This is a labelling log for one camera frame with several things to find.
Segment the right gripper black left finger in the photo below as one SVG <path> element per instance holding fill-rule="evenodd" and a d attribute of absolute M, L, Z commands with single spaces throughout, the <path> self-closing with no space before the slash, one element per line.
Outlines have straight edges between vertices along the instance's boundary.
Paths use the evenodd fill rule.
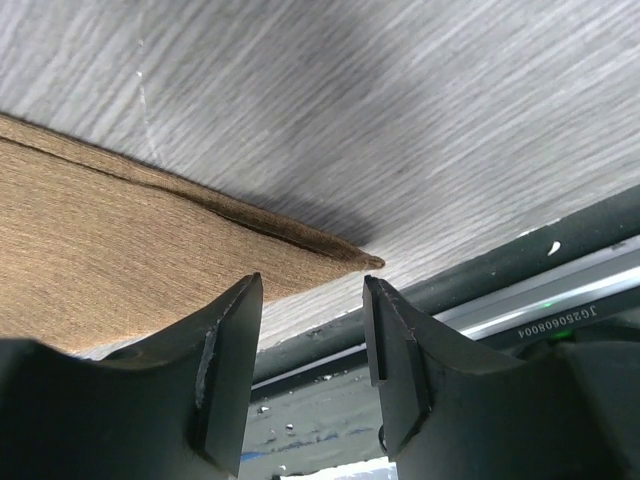
<path fill-rule="evenodd" d="M 262 306 L 262 279 L 248 275 L 99 361 L 3 340 L 2 477 L 236 477 Z"/>

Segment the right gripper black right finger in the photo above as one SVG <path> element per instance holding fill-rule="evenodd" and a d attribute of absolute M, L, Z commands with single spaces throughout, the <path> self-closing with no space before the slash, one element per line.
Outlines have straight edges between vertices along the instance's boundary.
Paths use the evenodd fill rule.
<path fill-rule="evenodd" d="M 380 442 L 402 479 L 635 479 L 639 333 L 588 326 L 516 358 L 367 277 Z"/>

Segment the brown cloth napkin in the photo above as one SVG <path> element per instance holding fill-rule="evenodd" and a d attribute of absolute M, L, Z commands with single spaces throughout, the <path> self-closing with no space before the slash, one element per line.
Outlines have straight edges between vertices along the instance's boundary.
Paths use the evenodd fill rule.
<path fill-rule="evenodd" d="M 1 119 L 6 337 L 81 352 L 160 330 L 248 274 L 275 301 L 383 264 L 296 220 Z"/>

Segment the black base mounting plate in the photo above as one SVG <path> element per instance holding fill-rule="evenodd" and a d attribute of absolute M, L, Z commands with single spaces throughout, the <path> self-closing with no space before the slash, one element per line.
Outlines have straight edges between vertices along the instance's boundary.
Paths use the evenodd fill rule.
<path fill-rule="evenodd" d="M 639 336 L 639 191 L 630 188 L 407 287 L 419 310 L 527 358 L 559 342 Z M 305 329 L 257 357 L 243 479 L 393 477 L 362 315 Z"/>

